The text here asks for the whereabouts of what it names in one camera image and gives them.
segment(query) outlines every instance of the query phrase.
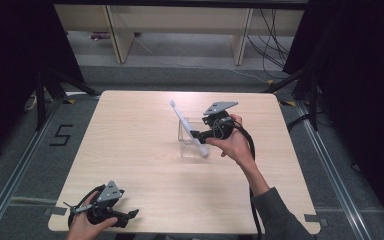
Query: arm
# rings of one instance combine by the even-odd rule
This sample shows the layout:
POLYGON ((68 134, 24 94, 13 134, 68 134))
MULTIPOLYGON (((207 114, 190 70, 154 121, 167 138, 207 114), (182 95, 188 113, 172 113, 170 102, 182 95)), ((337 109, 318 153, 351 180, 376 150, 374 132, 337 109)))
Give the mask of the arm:
MULTIPOLYGON (((231 117, 242 125, 242 118, 231 117)), ((267 239, 313 239, 308 231, 289 212, 276 188, 270 188, 255 163, 248 141, 239 130, 234 129, 226 140, 207 138, 210 145, 222 150, 222 157, 229 156, 242 169, 256 197, 252 199, 266 230, 267 239)))
MULTIPOLYGON (((83 205, 88 205, 93 197, 98 192, 94 192, 91 194, 83 203, 83 205)), ((86 212, 82 212, 76 216, 74 216, 73 222, 71 223, 70 230, 66 236, 66 240, 93 240, 95 239, 99 233, 104 231, 105 229, 116 224, 118 219, 116 217, 108 218, 105 221, 93 225, 87 219, 86 212)))

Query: wooden table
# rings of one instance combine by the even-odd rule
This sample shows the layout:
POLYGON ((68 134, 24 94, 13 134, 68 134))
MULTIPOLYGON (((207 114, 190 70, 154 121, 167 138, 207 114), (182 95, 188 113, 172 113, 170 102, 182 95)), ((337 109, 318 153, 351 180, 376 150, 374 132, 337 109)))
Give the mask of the wooden table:
MULTIPOLYGON (((275 96, 254 93, 106 91, 96 107, 57 207, 77 204, 91 189, 114 180, 126 192, 116 211, 140 209, 125 229, 132 233, 255 234, 248 182, 236 163, 210 147, 208 158, 185 158, 178 141, 173 99, 187 118, 201 118, 216 101, 243 117, 256 161, 270 186, 312 234, 318 223, 275 96)), ((52 215, 49 228, 67 231, 67 218, 52 215)))

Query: aluminum rail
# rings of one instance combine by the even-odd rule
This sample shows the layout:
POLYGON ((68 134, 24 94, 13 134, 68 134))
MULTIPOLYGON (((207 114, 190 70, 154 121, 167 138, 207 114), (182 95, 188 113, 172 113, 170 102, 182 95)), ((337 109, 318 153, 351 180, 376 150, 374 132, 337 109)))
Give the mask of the aluminum rail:
POLYGON ((51 108, 48 111, 48 118, 43 123, 42 127, 36 131, 33 134, 32 139, 30 140, 29 145, 27 146, 26 150, 24 151, 23 155, 21 156, 17 166, 15 167, 14 171, 12 172, 10 178, 8 179, 5 187, 0 193, 0 220, 2 216, 5 213, 5 210, 7 209, 12 196, 14 195, 15 191, 17 190, 18 186, 21 183, 21 180, 23 179, 34 154, 36 153, 43 136, 47 132, 50 122, 55 115, 55 112, 61 106, 63 99, 54 99, 54 102, 51 105, 51 108))
MULTIPOLYGON (((297 108, 300 116, 308 114, 305 104, 303 102, 297 102, 297 108)), ((323 144, 323 141, 320 138, 320 135, 317 131, 314 131, 313 127, 310 124, 310 121, 304 120, 304 125, 307 130, 310 139, 316 148, 317 154, 319 155, 320 161, 323 165, 323 168, 326 171, 326 174, 332 184, 333 190, 338 197, 338 200, 344 210, 346 217, 351 225, 352 230, 357 239, 369 240, 372 239, 370 233, 367 229, 366 223, 364 222, 363 217, 361 216, 357 206, 352 200, 347 188, 345 187, 344 182, 341 179, 338 171, 336 170, 335 164, 326 147, 323 144)))

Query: gray carpet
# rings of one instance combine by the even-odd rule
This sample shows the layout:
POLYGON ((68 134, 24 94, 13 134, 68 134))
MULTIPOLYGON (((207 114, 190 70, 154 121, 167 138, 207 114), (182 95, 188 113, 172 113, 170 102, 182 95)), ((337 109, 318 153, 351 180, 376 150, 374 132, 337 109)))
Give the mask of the gray carpet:
MULTIPOLYGON (((263 71, 241 71, 254 75, 263 81, 246 77, 227 70, 213 69, 167 69, 167 68, 111 68, 82 67, 88 86, 103 91, 120 90, 170 90, 170 91, 219 91, 260 92, 268 87, 268 79, 274 79, 263 71)), ((286 76, 280 72, 269 72, 277 77, 286 76)), ((64 84, 67 91, 73 87, 64 84)), ((293 84, 278 91, 280 100, 291 100, 293 84)), ((98 100, 77 99, 73 104, 63 104, 54 116, 50 128, 40 144, 38 152, 15 193, 13 201, 0 222, 0 239, 62 239, 64 233, 55 233, 47 228, 49 217, 43 212, 52 207, 64 184, 71 164, 81 143, 98 100), (61 143, 55 138, 61 124, 62 133, 71 135, 65 146, 50 146, 61 143)), ((298 111, 292 106, 281 106, 285 123, 298 118, 298 111)), ((373 194, 364 177, 350 168, 352 156, 341 141, 326 115, 318 116, 319 134, 335 161, 353 200, 362 212, 374 239, 384 239, 384 210, 373 194)), ((0 156, 0 190, 17 164, 36 127, 35 112, 23 115, 14 125, 8 141, 2 144, 0 156)), ((304 178, 306 180, 317 214, 326 219, 318 239, 355 239, 350 224, 339 204, 319 157, 302 123, 290 132, 304 178)), ((99 239, 114 239, 114 234, 102 234, 99 239)), ((210 239, 221 236, 209 236, 210 239)), ((141 235, 137 239, 152 239, 141 235)))

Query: black tape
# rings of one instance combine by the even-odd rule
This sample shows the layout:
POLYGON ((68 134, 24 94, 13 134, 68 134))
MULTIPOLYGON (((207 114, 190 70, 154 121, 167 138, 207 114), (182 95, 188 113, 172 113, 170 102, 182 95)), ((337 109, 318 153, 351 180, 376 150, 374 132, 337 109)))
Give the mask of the black tape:
POLYGON ((58 127, 58 131, 55 133, 55 136, 54 137, 59 137, 59 138, 65 138, 65 141, 64 143, 51 143, 49 144, 49 146, 52 146, 52 147, 56 147, 56 146, 59 146, 59 147, 63 147, 63 146, 66 146, 67 145, 67 142, 68 142, 68 139, 70 139, 71 135, 68 135, 68 134, 60 134, 60 131, 63 127, 73 127, 73 124, 61 124, 59 127, 58 127))
POLYGON ((45 216, 51 216, 51 215, 64 216, 66 212, 67 212, 67 208, 53 207, 53 208, 46 208, 45 212, 43 212, 43 215, 45 215, 45 216))
POLYGON ((304 219, 306 222, 318 222, 322 227, 329 226, 329 223, 327 222, 326 219, 320 219, 319 216, 317 215, 304 214, 304 219))

